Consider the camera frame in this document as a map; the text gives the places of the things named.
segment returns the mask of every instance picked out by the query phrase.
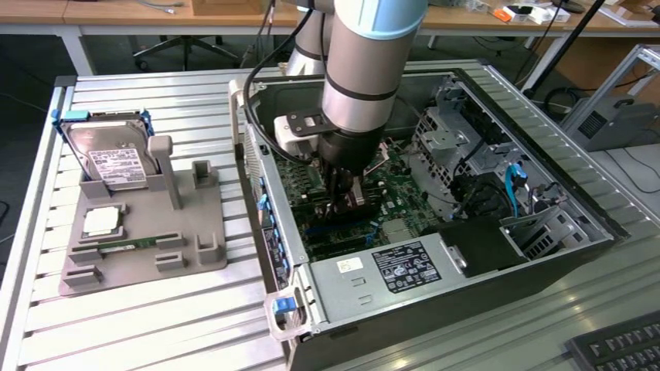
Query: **keyboard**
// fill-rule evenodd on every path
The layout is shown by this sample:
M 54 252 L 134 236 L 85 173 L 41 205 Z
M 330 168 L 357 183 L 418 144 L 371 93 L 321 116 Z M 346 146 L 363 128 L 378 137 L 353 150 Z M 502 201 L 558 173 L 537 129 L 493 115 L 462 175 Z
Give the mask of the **keyboard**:
M 660 311 L 575 336 L 566 347 L 581 370 L 660 371 Z

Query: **metal bracket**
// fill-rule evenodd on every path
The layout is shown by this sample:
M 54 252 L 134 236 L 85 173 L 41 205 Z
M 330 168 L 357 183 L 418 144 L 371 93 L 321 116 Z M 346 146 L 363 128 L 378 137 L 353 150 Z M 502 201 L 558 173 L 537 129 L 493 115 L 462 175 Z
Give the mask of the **metal bracket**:
M 338 130 L 331 123 L 323 120 L 321 109 L 318 108 L 287 114 L 286 122 L 289 123 L 290 132 L 295 137 L 306 137 Z

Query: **hard drive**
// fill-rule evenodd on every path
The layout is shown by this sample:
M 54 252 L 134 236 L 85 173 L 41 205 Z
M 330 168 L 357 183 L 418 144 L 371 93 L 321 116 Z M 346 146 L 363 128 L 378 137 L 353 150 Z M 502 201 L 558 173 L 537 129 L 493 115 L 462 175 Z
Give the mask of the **hard drive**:
M 69 111 L 57 130 L 87 180 L 102 180 L 113 191 L 146 187 L 146 176 L 158 173 L 155 160 L 147 154 L 147 114 Z

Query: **wooden desk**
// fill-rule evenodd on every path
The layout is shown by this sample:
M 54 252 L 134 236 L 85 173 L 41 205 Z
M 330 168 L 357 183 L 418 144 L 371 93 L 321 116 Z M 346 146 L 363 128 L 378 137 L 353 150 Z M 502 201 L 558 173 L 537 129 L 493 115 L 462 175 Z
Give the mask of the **wooden desk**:
M 86 56 L 83 35 L 253 35 L 261 24 L 261 15 L 193 15 L 189 0 L 167 14 L 137 3 L 135 0 L 99 0 L 74 2 L 65 0 L 0 0 L 3 12 L 0 15 L 0 33 L 29 33 L 57 35 L 62 38 L 78 75 L 93 74 Z M 289 34 L 298 18 L 290 4 L 278 4 L 270 33 Z M 529 82 L 565 42 L 581 15 L 571 15 L 569 22 L 557 23 L 547 33 L 555 38 L 543 58 L 531 73 Z M 545 25 L 531 22 L 503 23 L 489 14 L 469 13 L 462 8 L 431 6 L 418 32 L 422 36 L 541 36 Z M 654 37 L 658 28 L 626 28 L 597 14 L 587 24 L 583 37 Z
M 63 23 L 66 0 L 0 0 L 0 23 Z
M 190 1 L 173 8 L 175 14 L 139 5 L 135 0 L 69 1 L 63 21 L 75 25 L 130 26 L 251 26 L 257 27 L 262 15 L 193 15 Z M 294 27 L 298 11 L 290 4 L 275 6 L 273 26 Z

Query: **warning label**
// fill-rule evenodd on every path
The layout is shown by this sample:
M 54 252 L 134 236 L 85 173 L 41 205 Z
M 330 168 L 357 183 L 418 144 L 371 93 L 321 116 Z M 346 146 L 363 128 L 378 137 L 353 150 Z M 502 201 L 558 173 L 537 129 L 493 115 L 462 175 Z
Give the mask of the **warning label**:
M 418 241 L 381 250 L 371 255 L 383 284 L 394 294 L 441 278 L 425 253 L 423 245 Z

